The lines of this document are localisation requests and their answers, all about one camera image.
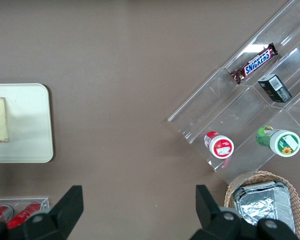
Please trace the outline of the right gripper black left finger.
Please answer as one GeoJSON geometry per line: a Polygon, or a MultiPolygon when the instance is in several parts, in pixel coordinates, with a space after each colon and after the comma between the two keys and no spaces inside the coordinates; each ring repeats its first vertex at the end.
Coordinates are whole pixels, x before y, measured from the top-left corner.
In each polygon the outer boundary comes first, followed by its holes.
{"type": "Polygon", "coordinates": [[[66,240],[84,211],[83,188],[73,185],[50,210],[39,210],[8,231],[9,240],[66,240]]]}

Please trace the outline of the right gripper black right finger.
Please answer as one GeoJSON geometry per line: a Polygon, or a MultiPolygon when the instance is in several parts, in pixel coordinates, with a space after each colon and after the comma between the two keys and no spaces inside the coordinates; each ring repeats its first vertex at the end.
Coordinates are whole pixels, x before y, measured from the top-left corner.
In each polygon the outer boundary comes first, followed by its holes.
{"type": "Polygon", "coordinates": [[[192,240],[297,240],[282,221],[263,218],[251,225],[237,214],[220,210],[206,185],[197,185],[195,206],[201,229],[192,240]]]}

